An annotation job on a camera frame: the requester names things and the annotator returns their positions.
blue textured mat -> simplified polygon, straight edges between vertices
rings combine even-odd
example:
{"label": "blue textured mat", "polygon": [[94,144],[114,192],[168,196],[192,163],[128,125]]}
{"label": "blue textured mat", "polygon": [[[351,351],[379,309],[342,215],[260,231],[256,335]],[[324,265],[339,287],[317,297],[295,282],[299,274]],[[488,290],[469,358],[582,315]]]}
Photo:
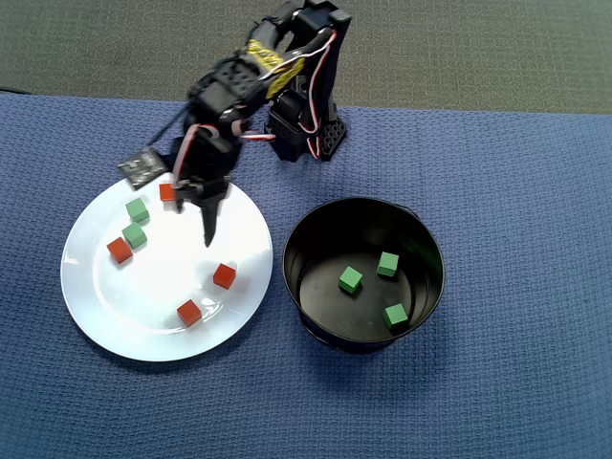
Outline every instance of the blue textured mat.
{"label": "blue textured mat", "polygon": [[[345,108],[330,164],[249,144],[264,303],[203,356],[128,361],[72,322],[60,255],[178,106],[0,97],[0,456],[611,457],[612,117]],[[300,216],[351,195],[416,210],[448,268],[429,321],[365,357],[307,334],[279,270]]]}

floor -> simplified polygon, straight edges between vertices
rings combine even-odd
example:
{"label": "floor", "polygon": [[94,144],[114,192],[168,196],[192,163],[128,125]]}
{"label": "floor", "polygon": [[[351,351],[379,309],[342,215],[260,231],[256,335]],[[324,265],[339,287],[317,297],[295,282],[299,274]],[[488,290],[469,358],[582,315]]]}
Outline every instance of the floor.
{"label": "floor", "polygon": [[[280,0],[0,0],[0,85],[183,99]],[[610,0],[338,0],[341,105],[612,113]]]}

black bowl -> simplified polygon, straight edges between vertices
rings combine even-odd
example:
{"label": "black bowl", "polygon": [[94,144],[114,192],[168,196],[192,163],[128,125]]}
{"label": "black bowl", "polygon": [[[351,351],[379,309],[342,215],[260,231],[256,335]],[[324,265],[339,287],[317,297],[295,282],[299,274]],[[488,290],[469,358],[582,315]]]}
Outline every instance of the black bowl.
{"label": "black bowl", "polygon": [[[400,256],[394,278],[377,274],[383,251]],[[349,295],[339,285],[347,266],[363,274]],[[440,249],[417,215],[370,198],[348,198],[316,208],[294,228],[283,254],[287,289],[306,329],[337,349],[367,353],[415,330],[444,289]],[[383,311],[402,303],[408,323],[390,331]]]}

red cube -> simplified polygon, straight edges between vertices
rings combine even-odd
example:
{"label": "red cube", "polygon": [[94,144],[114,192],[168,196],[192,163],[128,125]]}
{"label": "red cube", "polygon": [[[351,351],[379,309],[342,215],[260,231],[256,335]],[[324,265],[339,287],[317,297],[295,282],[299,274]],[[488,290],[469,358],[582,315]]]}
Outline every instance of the red cube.
{"label": "red cube", "polygon": [[174,192],[174,186],[172,186],[171,184],[160,184],[160,199],[162,201],[176,200],[176,193]]}
{"label": "red cube", "polygon": [[118,237],[106,247],[119,264],[132,257],[132,250],[121,237]]}
{"label": "red cube", "polygon": [[200,308],[196,306],[192,299],[177,309],[176,312],[179,313],[179,317],[187,327],[190,327],[202,318],[202,311],[200,311]]}
{"label": "red cube", "polygon": [[230,268],[229,266],[221,263],[219,268],[217,268],[217,272],[214,274],[212,281],[223,287],[224,289],[229,289],[231,287],[231,283],[233,279],[236,278],[236,270],[234,268]]}

cable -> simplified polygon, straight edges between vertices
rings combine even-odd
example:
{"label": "cable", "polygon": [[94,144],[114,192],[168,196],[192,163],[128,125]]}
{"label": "cable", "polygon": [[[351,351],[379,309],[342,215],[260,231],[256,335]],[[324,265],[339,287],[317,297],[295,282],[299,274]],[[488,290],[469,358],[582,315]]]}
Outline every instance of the cable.
{"label": "cable", "polygon": [[9,86],[0,86],[0,93],[23,94],[25,96],[32,95],[32,93],[29,93],[28,91],[23,91],[22,89],[10,88]]}
{"label": "cable", "polygon": [[318,139],[318,136],[317,136],[317,152],[315,152],[315,150],[313,149],[313,145],[310,143],[310,138],[306,139],[306,143],[308,143],[308,149],[310,150],[310,152],[313,154],[315,159],[318,160],[321,157],[321,143]]}
{"label": "cable", "polygon": [[321,56],[321,59],[318,60],[317,67],[315,68],[313,77],[310,80],[310,86],[308,87],[308,104],[310,105],[310,115],[311,115],[311,118],[313,119],[314,127],[312,130],[310,130],[306,126],[304,126],[301,122],[297,123],[299,124],[299,127],[301,127],[302,130],[306,132],[307,134],[314,134],[318,131],[318,116],[317,116],[317,109],[315,107],[315,101],[313,100],[313,88],[315,87],[315,81],[317,80],[318,71],[321,69],[323,62],[325,62],[325,58],[327,57],[327,55],[329,54],[329,51],[332,48],[331,44],[336,39],[336,35],[337,35],[336,32],[334,32],[331,38],[329,39],[329,41],[327,42],[328,44],[327,44],[327,48],[325,49],[325,53],[323,53],[323,55]]}
{"label": "cable", "polygon": [[280,69],[281,67],[284,67],[286,65],[291,64],[292,62],[294,62],[295,60],[301,59],[302,57],[312,57],[313,55],[317,55],[318,53],[320,53],[321,51],[325,51],[325,49],[336,39],[336,31],[332,32],[332,36],[330,37],[329,40],[327,40],[327,43],[325,43],[321,48],[319,48],[316,51],[312,51],[311,53],[308,53],[306,55],[296,55],[294,57],[292,57],[289,60],[286,60],[285,62],[281,62],[280,64],[278,64],[276,67],[274,67],[273,69],[271,69],[267,74],[265,74],[264,76],[261,76],[259,78],[259,80],[261,81],[262,79],[266,79],[269,76],[273,75],[274,72],[276,72],[278,69]]}
{"label": "cable", "polygon": [[244,134],[240,136],[240,139],[245,141],[265,141],[272,142],[276,140],[275,134]]}
{"label": "cable", "polygon": [[172,120],[170,120],[166,126],[164,126],[162,129],[158,131],[158,133],[155,135],[155,137],[153,137],[153,139],[151,139],[151,142],[149,142],[147,146],[151,146],[153,143],[161,139],[162,135],[165,134],[165,131],[167,131],[170,128],[170,126],[177,121],[177,119],[185,112],[188,106],[189,106],[189,103],[186,103],[183,106],[183,108],[179,111],[179,113],[177,113],[174,117],[172,117]]}
{"label": "cable", "polygon": [[212,124],[192,124],[189,126],[189,129],[187,129],[187,132],[185,132],[185,136],[181,142],[181,147],[179,148],[179,154],[176,156],[174,167],[172,168],[172,175],[174,175],[175,184],[179,183],[181,171],[183,170],[183,163],[185,162],[185,158],[189,152],[189,148],[191,147],[193,140],[195,139],[198,129],[201,127],[207,129],[214,139],[219,137],[219,130]]}

